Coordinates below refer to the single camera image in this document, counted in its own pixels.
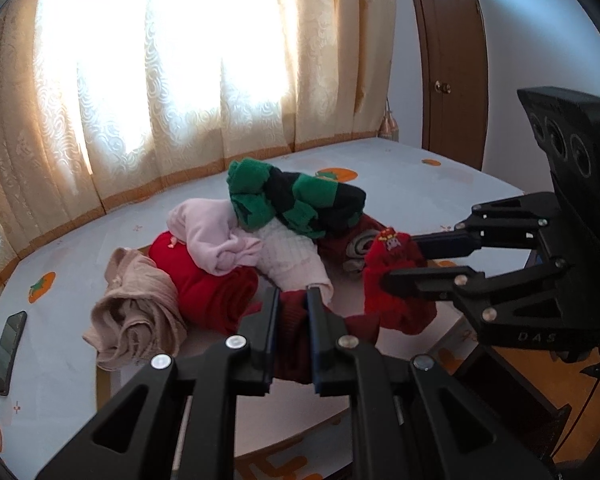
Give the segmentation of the shallow cardboard box tray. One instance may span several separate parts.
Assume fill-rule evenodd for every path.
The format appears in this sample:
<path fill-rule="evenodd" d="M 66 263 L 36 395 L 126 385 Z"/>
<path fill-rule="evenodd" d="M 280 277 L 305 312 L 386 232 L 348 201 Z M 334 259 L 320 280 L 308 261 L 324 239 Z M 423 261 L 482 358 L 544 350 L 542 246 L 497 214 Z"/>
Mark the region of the shallow cardboard box tray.
<path fill-rule="evenodd" d="M 331 263 L 326 264 L 326 270 L 335 287 L 332 310 L 343 315 L 360 313 L 362 278 Z M 434 322 L 416 336 L 383 328 L 378 350 L 401 359 L 429 353 L 448 372 L 455 372 L 477 347 L 477 336 L 466 318 L 448 302 L 439 302 L 437 311 Z M 298 436 L 344 412 L 348 406 L 344 396 L 321 398 L 311 386 L 276 379 L 266 396 L 241 396 L 237 400 L 235 454 L 246 455 Z"/>

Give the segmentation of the small red sock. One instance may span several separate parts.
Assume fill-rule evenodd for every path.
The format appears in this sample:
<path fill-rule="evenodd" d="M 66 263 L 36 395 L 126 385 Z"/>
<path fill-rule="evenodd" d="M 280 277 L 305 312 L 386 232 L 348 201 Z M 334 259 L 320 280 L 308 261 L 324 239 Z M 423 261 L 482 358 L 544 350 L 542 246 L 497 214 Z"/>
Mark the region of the small red sock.
<path fill-rule="evenodd" d="M 426 267 L 427 261 L 408 234 L 393 228 L 380 231 L 365 256 L 364 313 L 376 316 L 388 330 L 420 334 L 437 316 L 436 303 L 418 296 L 407 276 L 392 272 Z"/>

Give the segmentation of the brass door knob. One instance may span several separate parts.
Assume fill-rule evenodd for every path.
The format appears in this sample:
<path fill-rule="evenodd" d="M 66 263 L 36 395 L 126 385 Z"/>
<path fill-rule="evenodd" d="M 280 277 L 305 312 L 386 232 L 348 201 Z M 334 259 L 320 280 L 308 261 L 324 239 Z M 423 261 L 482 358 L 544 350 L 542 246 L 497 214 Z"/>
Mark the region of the brass door knob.
<path fill-rule="evenodd" d="M 441 94 L 450 94 L 452 92 L 451 85 L 440 80 L 434 82 L 434 91 Z"/>

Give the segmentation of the beige pink underwear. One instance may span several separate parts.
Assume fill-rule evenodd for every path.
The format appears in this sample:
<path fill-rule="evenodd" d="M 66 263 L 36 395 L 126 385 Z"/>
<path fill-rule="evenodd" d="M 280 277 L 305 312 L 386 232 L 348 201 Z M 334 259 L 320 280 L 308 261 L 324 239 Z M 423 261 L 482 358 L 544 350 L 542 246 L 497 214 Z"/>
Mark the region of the beige pink underwear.
<path fill-rule="evenodd" d="M 91 310 L 83 339 L 106 372 L 158 354 L 176 356 L 187 337 L 170 276 L 137 249 L 116 249 L 104 273 L 107 286 Z"/>

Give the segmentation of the black smartphone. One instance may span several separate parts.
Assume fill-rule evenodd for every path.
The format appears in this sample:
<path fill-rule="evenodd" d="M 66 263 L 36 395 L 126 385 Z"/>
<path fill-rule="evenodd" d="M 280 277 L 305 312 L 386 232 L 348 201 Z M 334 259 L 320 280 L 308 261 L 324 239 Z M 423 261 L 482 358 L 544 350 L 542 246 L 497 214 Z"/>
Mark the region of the black smartphone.
<path fill-rule="evenodd" d="M 27 317 L 26 311 L 9 315 L 3 327 L 0 338 L 0 396 L 9 394 L 12 369 Z"/>

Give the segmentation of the pink dotted underwear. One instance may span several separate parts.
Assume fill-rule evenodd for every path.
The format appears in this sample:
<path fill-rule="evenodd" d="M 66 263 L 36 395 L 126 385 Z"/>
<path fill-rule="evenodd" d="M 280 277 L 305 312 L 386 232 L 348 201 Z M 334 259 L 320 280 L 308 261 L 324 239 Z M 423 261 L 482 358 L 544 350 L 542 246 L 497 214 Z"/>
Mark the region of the pink dotted underwear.
<path fill-rule="evenodd" d="M 314 241 L 288 229 L 277 219 L 254 232 L 262 242 L 257 269 L 282 292 L 316 287 L 325 306 L 332 303 L 334 285 Z"/>

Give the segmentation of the white persimmon print tablecloth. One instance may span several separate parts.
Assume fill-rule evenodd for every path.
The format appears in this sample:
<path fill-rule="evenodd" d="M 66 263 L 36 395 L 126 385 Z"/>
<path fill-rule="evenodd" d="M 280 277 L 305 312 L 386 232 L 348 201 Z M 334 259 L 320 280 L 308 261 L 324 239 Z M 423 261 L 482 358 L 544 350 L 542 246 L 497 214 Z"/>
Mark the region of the white persimmon print tablecloth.
<path fill-rule="evenodd" d="M 281 170 L 316 174 L 329 168 L 358 175 L 365 212 L 408 234 L 452 229 L 471 206 L 522 194 L 488 174 L 404 144 L 366 139 L 268 160 Z M 95 414 L 95 350 L 82 338 L 102 296 L 106 264 L 118 247 L 142 248 L 166 230 L 166 215 L 189 197 L 227 197 L 226 172 L 171 188 L 124 206 L 54 240 L 16 267 L 0 297 L 5 321 L 27 311 L 8 396 L 0 396 L 0 452 L 18 479 L 38 471 Z M 528 252 L 483 249 L 458 264 L 488 275 L 518 270 Z M 33 304 L 29 290 L 55 272 L 53 285 Z"/>

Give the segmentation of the orange cream patterned curtain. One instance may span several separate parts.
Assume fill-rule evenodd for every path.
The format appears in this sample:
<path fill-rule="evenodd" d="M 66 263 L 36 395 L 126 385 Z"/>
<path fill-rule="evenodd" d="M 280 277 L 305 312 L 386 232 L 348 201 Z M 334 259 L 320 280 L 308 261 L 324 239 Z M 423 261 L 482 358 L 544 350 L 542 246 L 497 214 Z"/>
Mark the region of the orange cream patterned curtain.
<path fill-rule="evenodd" d="M 0 0 L 0 296 L 110 210 L 373 136 L 395 24 L 396 0 Z"/>

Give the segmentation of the dark red cloth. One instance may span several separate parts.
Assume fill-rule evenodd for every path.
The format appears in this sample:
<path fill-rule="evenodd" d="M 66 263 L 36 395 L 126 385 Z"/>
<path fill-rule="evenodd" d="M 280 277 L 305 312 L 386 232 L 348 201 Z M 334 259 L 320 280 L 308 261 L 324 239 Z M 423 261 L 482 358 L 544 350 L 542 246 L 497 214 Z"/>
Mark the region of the dark red cloth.
<path fill-rule="evenodd" d="M 276 332 L 274 377 L 306 385 L 312 382 L 312 356 L 309 313 L 306 292 L 293 290 L 279 295 L 282 327 Z M 379 316 L 357 314 L 344 318 L 347 332 L 358 339 L 376 344 Z"/>

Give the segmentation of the mauve smooth underwear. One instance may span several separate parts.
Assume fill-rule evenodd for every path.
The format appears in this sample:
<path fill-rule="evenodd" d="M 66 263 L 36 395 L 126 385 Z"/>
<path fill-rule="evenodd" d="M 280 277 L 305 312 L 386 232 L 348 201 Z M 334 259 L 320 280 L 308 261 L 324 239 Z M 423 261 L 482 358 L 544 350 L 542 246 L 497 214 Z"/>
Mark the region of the mauve smooth underwear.
<path fill-rule="evenodd" d="M 258 264 L 262 242 L 239 226 L 230 200 L 184 200 L 168 213 L 166 226 L 209 274 L 223 276 Z"/>

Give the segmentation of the green underwear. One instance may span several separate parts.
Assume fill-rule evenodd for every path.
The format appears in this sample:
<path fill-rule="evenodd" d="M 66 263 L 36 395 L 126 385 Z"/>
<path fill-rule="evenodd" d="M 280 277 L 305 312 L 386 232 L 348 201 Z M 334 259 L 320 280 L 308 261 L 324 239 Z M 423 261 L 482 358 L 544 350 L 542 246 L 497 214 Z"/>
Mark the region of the green underwear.
<path fill-rule="evenodd" d="M 366 203 L 356 186 L 251 158 L 231 162 L 226 183 L 237 220 L 248 231 L 278 220 L 314 240 L 338 238 L 360 222 Z"/>

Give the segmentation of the brown wooden door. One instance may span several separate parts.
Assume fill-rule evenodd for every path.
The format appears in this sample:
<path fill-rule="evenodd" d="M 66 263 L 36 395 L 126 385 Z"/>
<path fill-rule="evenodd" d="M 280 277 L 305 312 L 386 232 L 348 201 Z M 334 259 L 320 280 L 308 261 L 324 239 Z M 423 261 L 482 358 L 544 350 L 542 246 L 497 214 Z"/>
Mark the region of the brown wooden door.
<path fill-rule="evenodd" d="M 488 56 L 478 0 L 413 0 L 422 59 L 422 147 L 480 170 L 488 125 Z M 451 85 L 450 94 L 434 82 Z"/>

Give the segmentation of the bright red underwear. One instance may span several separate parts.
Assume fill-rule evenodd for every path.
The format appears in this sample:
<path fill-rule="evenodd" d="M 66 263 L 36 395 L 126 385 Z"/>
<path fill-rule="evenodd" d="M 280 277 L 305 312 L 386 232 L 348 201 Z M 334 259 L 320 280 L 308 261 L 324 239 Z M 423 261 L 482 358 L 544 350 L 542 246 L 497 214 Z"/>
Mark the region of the bright red underwear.
<path fill-rule="evenodd" d="M 148 257 L 170 276 L 178 292 L 178 310 L 198 330 L 234 334 L 240 318 L 259 287 L 252 266 L 238 266 L 229 274 L 212 275 L 198 268 L 186 246 L 169 231 L 148 248 Z"/>

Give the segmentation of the curtain tassel tieback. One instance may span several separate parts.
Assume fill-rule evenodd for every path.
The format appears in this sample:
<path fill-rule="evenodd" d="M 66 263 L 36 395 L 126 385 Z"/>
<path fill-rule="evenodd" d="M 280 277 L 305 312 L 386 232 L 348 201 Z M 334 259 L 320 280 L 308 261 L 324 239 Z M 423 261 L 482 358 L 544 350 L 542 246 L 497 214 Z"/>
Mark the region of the curtain tassel tieback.
<path fill-rule="evenodd" d="M 396 118 L 393 117 L 389 99 L 385 100 L 385 111 L 381 119 L 378 136 L 381 139 L 393 142 L 399 141 L 399 126 Z"/>

